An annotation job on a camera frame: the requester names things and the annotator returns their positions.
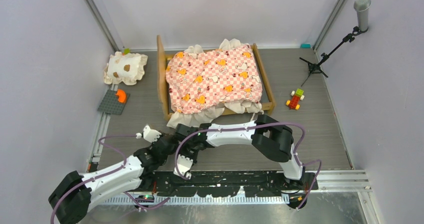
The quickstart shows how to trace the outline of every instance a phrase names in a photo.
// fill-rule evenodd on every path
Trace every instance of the wooden bed frame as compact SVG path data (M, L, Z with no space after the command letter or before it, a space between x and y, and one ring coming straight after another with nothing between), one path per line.
M158 35L157 36L157 93L159 95L159 100L162 103L162 110L163 110L163 114L166 120L169 120L172 116L172 112L170 112L170 107L169 107L169 95L168 95L168 84L167 84L167 80L165 78L165 73L166 73L166 68L167 68L167 63L169 60L171 60L174 55L177 53L172 53L172 54L166 54L165 53L165 49L163 48L163 44L162 44L162 40L161 40L161 36ZM259 51L257 49L256 44L254 43L252 46L252 50L253 50L253 54L254 54L254 58L256 60L256 64L257 67L259 68L259 72L261 75L261 80L263 83L263 86L265 88L265 92L267 93L268 96L268 100L269 102L267 103L262 103L262 110L263 111L267 111L268 115L270 115L274 108L276 107L277 103L275 102L276 100L274 99L274 94L273 91L271 90L271 85L270 82L268 80L267 74L265 73L265 69L264 69L264 65L262 64L262 60L261 60L261 56L259 55ZM228 115L228 114L235 114L235 112L225 108L225 111L223 112L222 115Z

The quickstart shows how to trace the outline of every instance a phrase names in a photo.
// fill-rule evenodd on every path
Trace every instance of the pink checkered blanket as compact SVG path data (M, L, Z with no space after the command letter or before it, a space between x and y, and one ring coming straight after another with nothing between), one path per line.
M174 112L199 113L237 100L258 103L262 96L261 79L248 44L200 53L197 58L179 52L166 70Z

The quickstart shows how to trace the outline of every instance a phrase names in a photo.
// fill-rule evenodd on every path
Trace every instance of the microphone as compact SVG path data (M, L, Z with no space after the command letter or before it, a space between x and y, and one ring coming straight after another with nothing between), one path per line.
M362 32L368 30L368 8L370 5L371 0L355 0L353 4L358 17L358 27Z

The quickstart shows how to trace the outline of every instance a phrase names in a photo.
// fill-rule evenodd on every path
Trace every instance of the gray lego baseplate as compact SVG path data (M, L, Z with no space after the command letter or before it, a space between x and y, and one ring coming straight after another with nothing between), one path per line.
M117 114L120 115L125 108L128 99L130 98L130 94L126 93L126 101L125 103L118 102L118 97L115 95L117 92L113 90L108 90L103 97L102 102L100 103L97 111Z

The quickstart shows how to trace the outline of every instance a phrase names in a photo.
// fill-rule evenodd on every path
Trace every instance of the white fabric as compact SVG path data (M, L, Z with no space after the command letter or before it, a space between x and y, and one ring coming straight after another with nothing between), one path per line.
M192 58L197 58L199 53L203 53L203 49L200 45L196 44L194 47L190 46L186 50L185 53L188 53Z
M228 39L224 39L224 41L219 46L219 49L226 51L240 47L242 45L244 44L242 44L238 39L234 38L231 41L228 41ZM188 47L188 49L186 49L184 52L187 52L193 58L197 58L197 54L203 53L204 51L200 45L196 44L195 46ZM184 114L180 112L175 112L171 116L171 119L168 121L167 126L176 128L178 123L181 123L189 127L198 127L202 123L210 123L213 119L221 116L225 108L228 108L235 113L244 113L245 111L249 113L263 112L262 104L260 103L252 103L248 100L238 100L210 107L200 113Z
M128 53L122 55L121 52L116 52L115 55L110 56L109 63L103 71L104 83L136 84L137 80L141 80L145 74L144 66L147 63L147 58L144 54Z

